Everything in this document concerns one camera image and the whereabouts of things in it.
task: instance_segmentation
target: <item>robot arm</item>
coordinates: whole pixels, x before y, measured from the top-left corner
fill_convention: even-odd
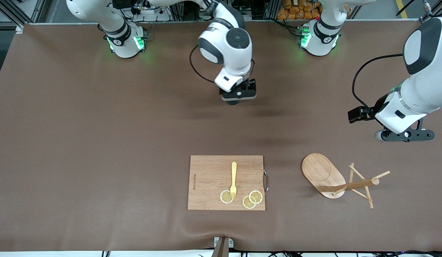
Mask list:
[[[211,13],[214,19],[208,28],[199,36],[200,52],[210,62],[223,65],[215,78],[215,84],[224,93],[236,88],[236,97],[226,95],[225,101],[242,98],[253,99],[256,90],[249,86],[252,43],[245,30],[245,21],[239,11],[218,0],[193,0]],[[143,28],[133,22],[127,22],[116,10],[109,8],[112,0],[66,0],[74,16],[96,21],[107,34],[111,49],[119,57],[133,57],[143,50]],[[150,0],[156,6],[167,6],[181,0]]]
[[[66,3],[77,18],[100,25],[111,50],[119,57],[133,57],[145,48],[143,28],[127,22],[118,11],[109,8],[112,0],[66,0]]]
[[[376,0],[320,0],[322,8],[319,20],[312,20],[304,26],[309,28],[308,43],[301,45],[316,56],[328,54],[335,47],[338,32],[345,23],[347,10],[344,5],[368,5]]]
[[[432,131],[423,133],[419,127],[417,131],[409,128],[442,107],[442,18],[428,20],[408,37],[403,58],[410,77],[371,108],[375,119],[385,127],[376,138],[391,141],[390,136],[402,137],[401,133],[405,132],[403,139],[407,142],[414,140],[409,140],[410,136],[419,141],[431,140]],[[348,113],[351,123],[367,119],[358,112],[360,109]]]
[[[245,30],[245,20],[238,10],[218,0],[192,0],[212,14],[214,19],[199,36],[200,53],[212,63],[223,65],[215,84],[224,92],[241,83],[248,83],[251,68],[252,42]],[[173,5],[181,0],[149,0],[156,6]],[[252,99],[256,94],[237,91],[242,99]]]

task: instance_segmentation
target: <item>cutting board handle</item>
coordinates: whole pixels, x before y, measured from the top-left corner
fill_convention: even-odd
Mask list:
[[[268,175],[264,170],[264,176],[262,177],[262,185],[264,186],[264,195],[267,195],[268,191]]]

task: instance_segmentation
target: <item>lemon slice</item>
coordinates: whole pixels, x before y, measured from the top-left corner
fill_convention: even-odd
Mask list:
[[[258,190],[251,191],[251,193],[248,195],[248,198],[250,202],[253,203],[254,205],[260,204],[263,199],[262,193]]]
[[[232,203],[234,199],[231,198],[231,192],[229,190],[224,190],[220,194],[221,202],[223,203]]]
[[[243,206],[248,210],[251,210],[252,208],[256,207],[256,205],[249,200],[248,195],[243,198],[242,203]]]

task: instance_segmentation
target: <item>wooden base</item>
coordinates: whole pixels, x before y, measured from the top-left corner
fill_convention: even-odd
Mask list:
[[[320,153],[307,155],[302,161],[301,169],[304,177],[322,196],[335,199],[345,193],[342,191],[332,195],[337,190],[337,186],[346,184],[346,181],[326,156]]]

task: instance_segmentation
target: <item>table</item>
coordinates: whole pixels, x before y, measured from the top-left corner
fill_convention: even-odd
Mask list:
[[[442,110],[433,141],[381,143],[349,124],[357,69],[402,51],[417,21],[350,21],[325,57],[272,22],[249,22],[257,98],[221,101],[188,55],[207,23],[156,24],[146,52],[120,59],[94,25],[27,25],[0,74],[0,251],[183,250],[229,236],[246,251],[442,251]],[[194,55],[214,78],[220,66]],[[408,77],[400,57],[368,65],[373,104]],[[329,200],[301,174],[322,153],[347,178],[390,170]],[[266,211],[189,211],[190,155],[263,155]]]

